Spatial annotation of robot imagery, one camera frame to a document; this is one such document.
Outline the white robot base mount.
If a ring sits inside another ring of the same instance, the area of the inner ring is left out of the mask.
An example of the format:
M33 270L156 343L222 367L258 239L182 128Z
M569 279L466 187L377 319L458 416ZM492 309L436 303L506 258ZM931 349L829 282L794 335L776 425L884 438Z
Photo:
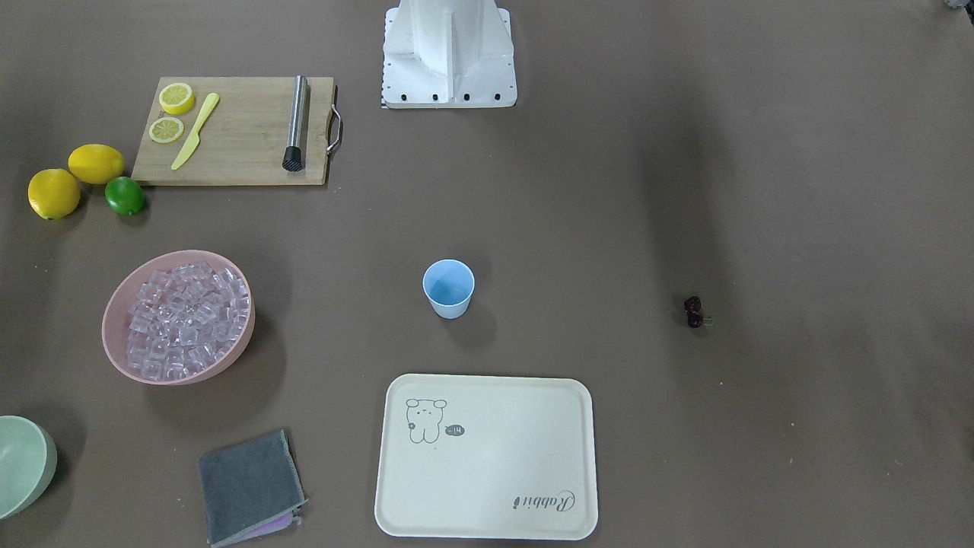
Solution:
M401 1L385 13L383 55L387 109L517 103L511 14L494 1Z

